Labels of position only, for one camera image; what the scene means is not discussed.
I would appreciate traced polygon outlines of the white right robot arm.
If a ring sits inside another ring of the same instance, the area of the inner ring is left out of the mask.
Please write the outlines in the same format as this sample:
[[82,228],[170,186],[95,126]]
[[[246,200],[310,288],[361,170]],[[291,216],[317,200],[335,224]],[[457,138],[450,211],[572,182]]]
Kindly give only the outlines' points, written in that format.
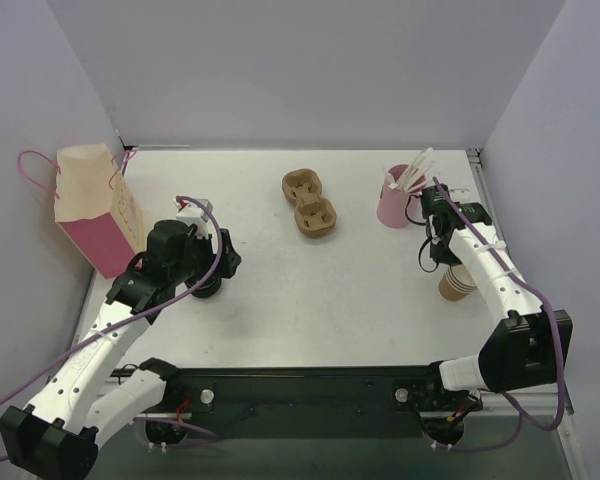
[[477,354],[445,360],[425,380],[426,401],[444,408],[460,390],[502,393],[561,380],[572,320],[529,290],[484,207],[452,201],[444,184],[424,189],[420,204],[431,260],[464,267],[494,323]]

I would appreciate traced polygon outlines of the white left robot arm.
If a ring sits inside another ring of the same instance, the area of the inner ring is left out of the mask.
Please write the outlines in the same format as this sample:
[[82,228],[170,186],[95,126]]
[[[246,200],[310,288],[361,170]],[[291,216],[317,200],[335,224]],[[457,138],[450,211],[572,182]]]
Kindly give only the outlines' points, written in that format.
[[99,394],[127,350],[177,299],[181,284],[217,292],[241,262],[230,233],[202,234],[193,222],[161,220],[112,283],[91,329],[69,351],[52,380],[24,408],[0,418],[8,460],[42,479],[83,479],[99,450],[144,410],[181,403],[177,367],[150,359],[105,396]]

